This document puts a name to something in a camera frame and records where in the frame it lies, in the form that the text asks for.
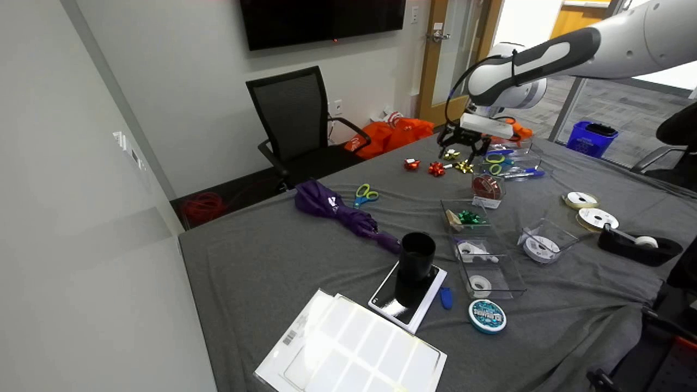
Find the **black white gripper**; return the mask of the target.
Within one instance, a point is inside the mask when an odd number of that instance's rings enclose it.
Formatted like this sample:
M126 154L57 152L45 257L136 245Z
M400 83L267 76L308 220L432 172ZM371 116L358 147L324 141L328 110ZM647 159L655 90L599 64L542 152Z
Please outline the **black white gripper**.
M472 160L480 152L481 136L507 140L509 135L512 131L503 117L463 114L458 119L444 122L444 131L440 133L438 146L440 154L444 154L452 143L469 146L469 160Z

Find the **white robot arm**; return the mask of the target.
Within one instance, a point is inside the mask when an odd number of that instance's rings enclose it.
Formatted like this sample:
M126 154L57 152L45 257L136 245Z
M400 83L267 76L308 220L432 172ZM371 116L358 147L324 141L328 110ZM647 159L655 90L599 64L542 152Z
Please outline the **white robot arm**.
M484 154L493 136L509 140L503 108L533 107L553 74L580 78L627 78L663 71L697 59L697 0L645 0L586 28L531 48L503 48L471 65L455 83L471 105L446 119L438 135L443 150L452 143Z

